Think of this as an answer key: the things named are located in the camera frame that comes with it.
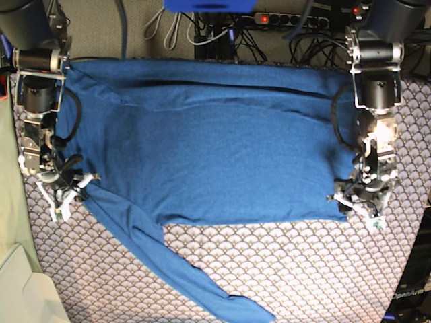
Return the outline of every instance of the black cylinder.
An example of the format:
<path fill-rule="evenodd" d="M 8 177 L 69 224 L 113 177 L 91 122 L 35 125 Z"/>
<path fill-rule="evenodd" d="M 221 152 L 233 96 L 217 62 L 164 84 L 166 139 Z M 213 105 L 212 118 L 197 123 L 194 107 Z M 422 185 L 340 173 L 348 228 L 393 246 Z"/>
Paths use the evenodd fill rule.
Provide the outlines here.
<path fill-rule="evenodd" d="M 369 42 L 359 43 L 361 53 L 361 63 L 366 62 L 387 62 L 393 59 L 393 46 L 386 42 Z"/>
<path fill-rule="evenodd" d="M 55 79 L 27 76 L 23 81 L 23 105 L 26 112 L 42 116 L 55 104 Z"/>
<path fill-rule="evenodd" d="M 41 0 L 1 2 L 5 3 L 0 5 L 0 30 L 16 48 L 55 48 L 53 33 Z"/>
<path fill-rule="evenodd" d="M 402 42 L 425 16 L 430 0 L 374 0 L 364 29 L 384 42 Z"/>
<path fill-rule="evenodd" d="M 362 104 L 373 110 L 387 109 L 395 103 L 395 84 L 392 72 L 361 73 Z"/>
<path fill-rule="evenodd" d="M 49 49 L 20 50 L 16 67 L 20 69 L 38 69 L 50 71 L 51 54 Z"/>

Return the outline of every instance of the black cable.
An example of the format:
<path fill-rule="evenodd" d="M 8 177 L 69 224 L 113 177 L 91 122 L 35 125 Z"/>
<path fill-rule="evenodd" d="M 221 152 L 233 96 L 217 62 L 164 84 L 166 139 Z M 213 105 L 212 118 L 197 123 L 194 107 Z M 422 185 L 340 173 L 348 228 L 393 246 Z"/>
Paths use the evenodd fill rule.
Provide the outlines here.
<path fill-rule="evenodd" d="M 332 127 L 334 129 L 335 136 L 337 137 L 338 141 L 346 149 L 349 149 L 349 150 L 352 150 L 352 151 L 357 151 L 358 148 L 356 146 L 353 146 L 353 145 L 349 144 L 341 136 L 341 133 L 340 133 L 339 127 L 338 127 L 338 119 L 337 119 L 337 105 L 338 105 L 338 101 L 339 101 L 341 95 L 343 95 L 344 92 L 348 91 L 351 88 L 352 88 L 351 84 L 345 84 L 341 88 L 339 88 L 339 90 L 337 91 L 337 93 L 335 93 L 335 95 L 334 95 L 334 97 L 332 99 L 332 103 L 331 103 L 331 122 L 332 122 Z"/>
<path fill-rule="evenodd" d="M 60 92 L 61 88 L 57 87 L 56 90 L 58 92 Z M 64 88 L 64 92 L 68 96 L 70 96 L 70 98 L 75 102 L 75 105 L 76 105 L 75 124 L 73 125 L 73 128 L 72 128 L 71 132 L 69 133 L 69 135 L 66 138 L 64 138 L 64 141 L 66 143 L 68 143 L 70 140 L 72 140 L 74 138 L 74 136 L 76 136 L 76 132 L 78 131 L 79 125 L 81 124 L 82 104 L 81 104 L 81 100 L 78 98 L 78 96 L 76 95 L 75 92 L 73 92 L 72 90 L 68 89 L 67 87 Z"/>
<path fill-rule="evenodd" d="M 311 61 L 312 61 L 312 59 L 313 58 L 315 58 L 316 57 L 316 55 L 318 55 L 320 52 L 327 58 L 327 59 L 329 59 L 336 67 L 338 67 L 338 65 L 337 64 L 335 64 L 335 62 L 333 62 L 333 60 L 332 60 L 332 58 L 329 58 L 329 55 L 325 52 L 325 49 L 326 48 L 328 48 L 328 47 L 331 47 L 331 46 L 334 46 L 334 44 L 332 44 L 332 43 L 328 43 L 328 44 L 326 44 L 326 45 L 324 45 L 324 46 L 322 46 L 322 44 L 324 44 L 324 42 L 319 42 L 318 40 L 317 40 L 317 43 L 315 44 L 315 48 L 314 49 L 312 49 L 311 51 L 310 51 L 310 54 L 308 55 L 308 57 L 304 57 L 301 61 L 300 61 L 300 63 L 308 63 L 308 64 L 310 64 L 311 65 Z"/>
<path fill-rule="evenodd" d="M 255 39 L 253 38 L 253 36 L 251 36 L 250 32 L 248 30 L 245 30 L 245 32 L 246 33 L 244 33 L 244 36 L 246 36 L 248 41 L 250 41 L 251 44 L 256 48 L 256 51 L 259 53 L 260 57 L 264 61 L 268 61 L 267 55 L 265 55 L 265 53 L 259 48 L 259 46 L 257 46 L 257 43 L 255 42 Z"/>
<path fill-rule="evenodd" d="M 284 39 L 286 39 L 288 42 L 290 42 L 292 39 L 298 35 L 299 31 L 301 31 L 302 27 L 304 27 L 305 22 L 308 19 L 308 15 L 310 14 L 312 4 L 314 3 L 314 0 L 307 0 L 304 9 L 301 13 L 301 18 L 298 22 L 298 24 L 290 31 L 289 34 L 286 34 L 283 36 Z"/>
<path fill-rule="evenodd" d="M 122 0 L 114 0 L 121 21 L 121 59 L 126 59 L 127 53 L 127 16 Z"/>
<path fill-rule="evenodd" d="M 245 44 L 244 45 L 246 45 L 247 47 L 248 47 L 248 49 L 251 51 L 251 54 L 253 55 L 253 58 L 255 59 L 255 61 L 258 61 L 258 59 L 257 59 L 257 57 L 256 57 L 256 54 L 255 54 L 255 52 L 253 52 L 253 50 L 252 50 L 252 48 L 254 48 L 254 46 L 253 45 L 250 45 L 248 42 L 247 42 L 247 40 L 246 40 L 246 38 L 244 37 L 244 32 L 241 32 L 241 42 L 240 42 L 240 45 L 241 45 L 241 43 L 242 42 L 244 42 Z"/>
<path fill-rule="evenodd" d="M 183 16 L 185 16 L 188 20 L 190 20 L 192 22 L 193 25 L 195 25 L 195 30 L 196 32 L 201 36 L 201 31 L 205 30 L 205 27 L 201 28 L 201 26 L 199 25 L 199 22 L 196 22 L 195 20 L 193 20 L 191 17 L 189 17 L 187 14 L 185 14 L 184 12 L 181 13 Z"/>
<path fill-rule="evenodd" d="M 322 34 L 321 32 L 307 32 L 305 34 L 299 34 L 296 35 L 295 38 L 322 38 L 324 40 L 327 40 L 328 42 L 332 42 L 333 44 L 336 44 L 337 46 L 341 47 L 342 49 L 344 49 L 345 51 L 347 51 L 347 47 L 345 45 L 343 45 L 344 40 L 342 39 L 337 39 L 334 37 L 331 37 L 329 35 L 326 34 Z"/>

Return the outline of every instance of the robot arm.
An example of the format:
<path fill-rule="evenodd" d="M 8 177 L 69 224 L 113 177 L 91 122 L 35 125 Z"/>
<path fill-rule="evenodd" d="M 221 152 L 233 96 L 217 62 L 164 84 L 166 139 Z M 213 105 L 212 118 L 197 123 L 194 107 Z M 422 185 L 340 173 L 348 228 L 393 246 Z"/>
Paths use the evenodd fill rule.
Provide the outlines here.
<path fill-rule="evenodd" d="M 67 21 L 57 0 L 45 12 L 41 0 L 4 1 L 0 4 L 0 29 L 15 46 L 17 69 L 15 104 L 25 112 L 19 163 L 24 175 L 38 177 L 38 187 L 51 204 L 53 221 L 70 217 L 69 203 L 86 197 L 84 188 L 97 175 L 75 170 L 81 155 L 64 160 L 61 151 L 76 134 L 81 118 L 79 98 L 65 87 L 71 38 Z M 66 138 L 56 136 L 55 124 L 64 95 L 77 105 L 77 120 Z M 54 192 L 54 199 L 44 185 Z"/>
<path fill-rule="evenodd" d="M 374 0 L 362 4 L 358 22 L 346 28 L 359 137 L 354 171 L 349 180 L 335 181 L 328 199 L 338 201 L 341 211 L 365 215 L 369 228 L 384 227 L 382 211 L 398 176 L 391 109 L 401 105 L 403 40 L 430 5 L 431 0 Z"/>

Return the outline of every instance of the blue box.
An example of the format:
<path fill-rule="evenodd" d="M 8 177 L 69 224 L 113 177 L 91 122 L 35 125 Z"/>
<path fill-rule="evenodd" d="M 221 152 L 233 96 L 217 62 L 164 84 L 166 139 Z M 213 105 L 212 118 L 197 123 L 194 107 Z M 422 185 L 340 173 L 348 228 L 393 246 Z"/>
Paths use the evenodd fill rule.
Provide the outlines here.
<path fill-rule="evenodd" d="M 173 12 L 250 12 L 257 0 L 164 0 Z"/>

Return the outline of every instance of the metal bracket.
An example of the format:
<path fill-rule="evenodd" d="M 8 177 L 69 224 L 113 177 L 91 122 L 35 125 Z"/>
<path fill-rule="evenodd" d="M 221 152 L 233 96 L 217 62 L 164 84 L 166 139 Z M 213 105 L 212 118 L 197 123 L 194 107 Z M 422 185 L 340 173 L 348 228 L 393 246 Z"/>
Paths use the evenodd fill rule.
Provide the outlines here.
<path fill-rule="evenodd" d="M 359 100 L 358 85 L 356 82 L 356 75 L 367 71 L 392 71 L 394 73 L 395 86 L 397 88 L 397 97 L 394 105 L 400 106 L 402 104 L 402 92 L 401 92 L 401 62 L 404 59 L 404 45 L 401 43 L 393 44 L 393 60 L 388 62 L 382 67 L 363 67 L 361 66 L 361 52 L 360 42 L 358 35 L 354 28 L 347 27 L 345 32 L 345 39 L 347 44 L 347 52 L 351 56 L 352 60 L 350 63 L 350 73 L 352 74 L 352 83 L 354 89 L 355 107 L 358 109 L 367 109 Z"/>

